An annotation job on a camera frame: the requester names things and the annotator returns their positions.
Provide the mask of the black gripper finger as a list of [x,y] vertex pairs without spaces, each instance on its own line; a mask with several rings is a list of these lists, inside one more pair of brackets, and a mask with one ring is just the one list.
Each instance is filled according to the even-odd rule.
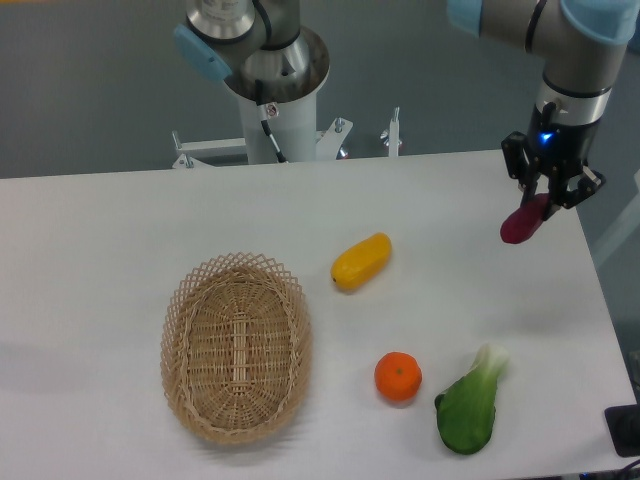
[[606,177],[597,171],[584,167],[576,187],[569,189],[570,178],[559,167],[553,167],[548,182],[548,200],[542,220],[549,220],[559,209],[571,209],[596,194],[605,184]]
[[536,194],[539,171],[538,158],[528,153],[528,139],[524,133],[512,132],[501,142],[501,149],[509,177],[518,182],[522,192],[520,205],[529,203]]

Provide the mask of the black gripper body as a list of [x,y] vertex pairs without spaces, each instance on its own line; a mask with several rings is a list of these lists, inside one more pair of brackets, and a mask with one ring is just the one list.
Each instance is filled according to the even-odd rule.
[[578,176],[588,165],[588,155],[600,121],[586,125],[563,125],[534,108],[528,128],[528,155],[538,159],[539,172],[550,176]]

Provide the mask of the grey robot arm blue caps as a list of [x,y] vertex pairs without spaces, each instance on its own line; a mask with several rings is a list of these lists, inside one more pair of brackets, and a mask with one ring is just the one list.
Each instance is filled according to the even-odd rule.
[[[604,177],[588,153],[617,79],[635,1],[451,1],[450,22],[541,57],[529,128],[501,144],[521,206],[539,221],[594,195]],[[296,1],[190,1],[173,38],[201,76],[226,85],[241,109],[252,163],[319,158],[316,93],[329,72],[324,42]]]

